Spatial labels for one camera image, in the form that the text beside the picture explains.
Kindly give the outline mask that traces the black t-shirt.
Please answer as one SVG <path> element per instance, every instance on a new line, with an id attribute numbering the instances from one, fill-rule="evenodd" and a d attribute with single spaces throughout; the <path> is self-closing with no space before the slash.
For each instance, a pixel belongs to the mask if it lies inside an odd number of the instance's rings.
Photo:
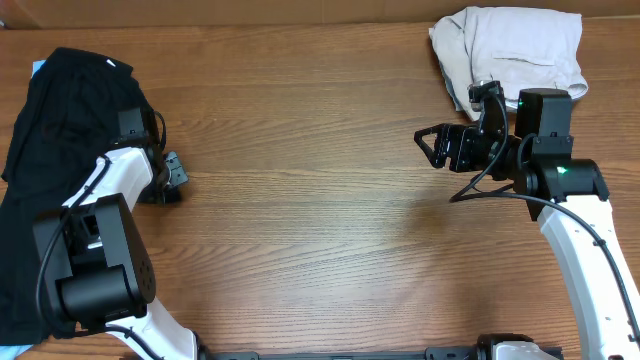
<path id="1" fill-rule="evenodd" d="M 41 259 L 33 225 L 77 193 L 119 133 L 118 115 L 148 103 L 132 68 L 107 56 L 59 48 L 31 78 L 1 177 L 1 343 L 54 337 L 36 310 Z"/>

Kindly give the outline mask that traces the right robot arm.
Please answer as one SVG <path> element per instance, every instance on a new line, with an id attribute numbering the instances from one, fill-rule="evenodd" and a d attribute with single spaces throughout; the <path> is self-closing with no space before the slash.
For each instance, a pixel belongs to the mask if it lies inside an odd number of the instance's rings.
<path id="1" fill-rule="evenodd" d="M 639 356 L 639 291 L 619 245 L 605 179 L 591 159 L 572 156 L 572 99 L 565 90 L 520 92 L 508 121 L 499 82 L 473 86 L 479 119 L 415 132 L 435 168 L 470 172 L 452 202 L 525 201 L 560 266 L 585 359 Z"/>

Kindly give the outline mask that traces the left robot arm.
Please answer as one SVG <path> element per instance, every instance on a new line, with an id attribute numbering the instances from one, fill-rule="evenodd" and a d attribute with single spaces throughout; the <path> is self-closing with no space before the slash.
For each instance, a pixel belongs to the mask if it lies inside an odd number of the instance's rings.
<path id="1" fill-rule="evenodd" d="M 56 338 L 109 334 L 142 359 L 204 359 L 198 335 L 156 296 L 154 268 L 136 227 L 136 204 L 181 201 L 188 180 L 168 152 L 153 110 L 118 115 L 119 133 L 76 194 L 33 225 L 41 259 L 35 302 Z"/>

